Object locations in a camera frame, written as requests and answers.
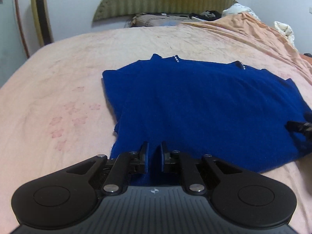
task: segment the blue sweater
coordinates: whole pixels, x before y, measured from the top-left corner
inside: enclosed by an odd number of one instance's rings
[[[194,158],[209,153],[255,172],[312,152],[303,135],[285,129],[311,109],[291,79],[265,69],[154,54],[104,71],[103,80],[117,119],[111,158],[150,143],[149,172],[139,184],[160,182],[162,141],[170,150]]]

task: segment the white cloth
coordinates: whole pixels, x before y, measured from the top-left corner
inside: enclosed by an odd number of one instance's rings
[[[284,24],[278,21],[274,22],[274,28],[283,36],[285,36],[288,41],[294,46],[294,31],[288,24]]]
[[[222,12],[222,17],[228,16],[228,15],[233,15],[233,14],[238,14],[240,12],[247,12],[250,15],[252,15],[254,18],[257,20],[261,21],[260,18],[253,12],[253,10],[249,7],[246,7],[244,5],[241,5],[239,3],[234,3],[231,7],[229,7],[227,10],[224,10]]]

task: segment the round black pad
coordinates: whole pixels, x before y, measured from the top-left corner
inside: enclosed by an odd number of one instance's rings
[[[265,206],[274,200],[274,193],[262,186],[243,187],[238,192],[240,200],[251,206]]]
[[[64,204],[71,193],[64,187],[49,186],[39,189],[34,194],[34,200],[46,207],[55,207]]]

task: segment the bed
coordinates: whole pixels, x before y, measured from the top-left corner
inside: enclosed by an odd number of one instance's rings
[[[0,89],[0,233],[18,225],[10,200],[20,185],[99,153],[110,155],[116,121],[102,72],[154,53],[266,68],[292,78],[312,107],[312,65],[285,37],[247,13],[213,22],[89,33],[45,46]],[[296,194],[290,225],[300,234],[312,232],[311,161],[307,155],[263,173]]]

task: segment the red stain on sheet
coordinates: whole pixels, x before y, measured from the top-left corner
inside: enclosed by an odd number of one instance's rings
[[[51,134],[52,134],[52,138],[57,138],[57,137],[61,137],[63,135],[64,129],[57,129],[54,130]]]
[[[64,105],[66,110],[72,109],[72,108],[74,108],[74,106],[75,106],[75,102],[69,102],[66,105]]]
[[[57,145],[56,145],[55,148],[56,148],[58,151],[61,151],[61,150],[64,148],[66,142],[67,142],[67,140],[57,142]]]
[[[100,107],[101,107],[101,105],[99,105],[99,104],[90,105],[91,110],[99,110]]]
[[[61,116],[60,116],[60,117],[54,117],[54,118],[51,120],[50,125],[54,126],[54,125],[60,123],[61,120],[62,120],[62,117],[61,117]]]
[[[72,119],[74,126],[85,124],[88,116],[83,116],[80,118]]]
[[[69,113],[69,114],[73,114],[73,113],[76,113],[76,112],[78,112],[78,111],[80,111],[80,109],[74,107],[74,108],[70,109],[68,113]]]
[[[73,91],[76,91],[76,92],[83,92],[84,90],[85,90],[84,86],[77,87],[77,88],[73,89]]]

